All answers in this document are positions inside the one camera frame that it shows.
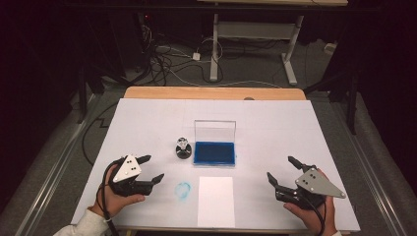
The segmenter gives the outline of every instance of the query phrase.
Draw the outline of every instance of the person's hand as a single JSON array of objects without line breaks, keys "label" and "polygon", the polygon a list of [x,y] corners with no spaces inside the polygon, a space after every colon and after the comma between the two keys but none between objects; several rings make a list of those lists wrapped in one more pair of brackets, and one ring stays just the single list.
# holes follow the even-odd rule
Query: person's hand
[{"label": "person's hand", "polygon": [[[106,202],[107,211],[109,212],[110,217],[113,217],[114,215],[116,215],[125,206],[143,202],[145,200],[145,196],[143,195],[132,195],[128,197],[123,197],[123,196],[119,196],[113,193],[113,191],[107,184],[110,178],[110,174],[111,172],[113,172],[116,166],[117,165],[113,165],[108,170],[106,180],[105,180],[105,186],[104,186],[105,202]],[[102,201],[101,201],[101,191],[102,191],[102,188],[100,186],[98,190],[98,194],[97,194],[97,199],[94,205],[89,208],[89,210],[104,217],[104,213],[102,209],[100,208],[103,206]]]},{"label": "person's hand", "polygon": [[[325,231],[323,232],[323,236],[331,236],[334,233],[337,232],[335,224],[334,224],[334,203],[333,203],[333,197],[327,196],[326,197],[326,220],[325,220]],[[303,220],[306,227],[314,234],[319,234],[322,229],[322,224],[320,223],[320,220],[316,213],[313,210],[305,210],[301,209],[298,206],[286,203],[284,204],[284,207],[291,211],[293,214],[295,214],[297,217],[299,217],[301,220]],[[319,213],[322,215],[322,217],[325,217],[325,205],[321,205],[317,208]]]}]

